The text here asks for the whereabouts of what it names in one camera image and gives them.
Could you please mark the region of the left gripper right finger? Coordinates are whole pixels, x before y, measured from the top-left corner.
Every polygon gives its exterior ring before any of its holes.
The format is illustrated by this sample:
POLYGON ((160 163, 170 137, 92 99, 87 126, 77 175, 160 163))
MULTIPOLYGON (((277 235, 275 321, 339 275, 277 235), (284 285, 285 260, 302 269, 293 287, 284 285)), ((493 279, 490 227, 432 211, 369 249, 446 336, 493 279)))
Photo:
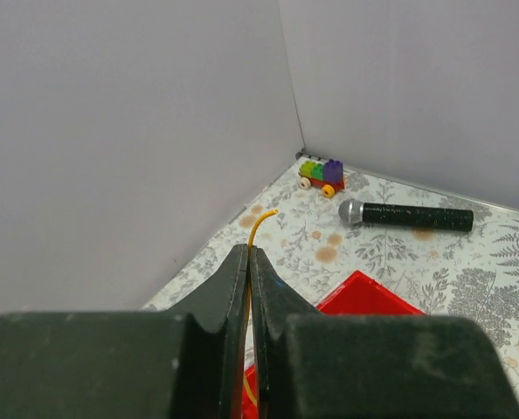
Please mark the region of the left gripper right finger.
POLYGON ((495 348, 472 320, 323 314, 261 248, 249 272, 260 417, 519 417, 495 348))

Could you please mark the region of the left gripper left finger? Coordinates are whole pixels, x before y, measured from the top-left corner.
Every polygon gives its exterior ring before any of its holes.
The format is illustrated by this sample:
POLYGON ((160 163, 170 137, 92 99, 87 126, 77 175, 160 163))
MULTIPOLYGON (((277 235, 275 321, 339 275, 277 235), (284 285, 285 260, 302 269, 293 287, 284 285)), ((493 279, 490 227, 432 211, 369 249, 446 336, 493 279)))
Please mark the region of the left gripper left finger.
POLYGON ((0 315, 0 418, 238 418, 247 248, 163 311, 0 315))

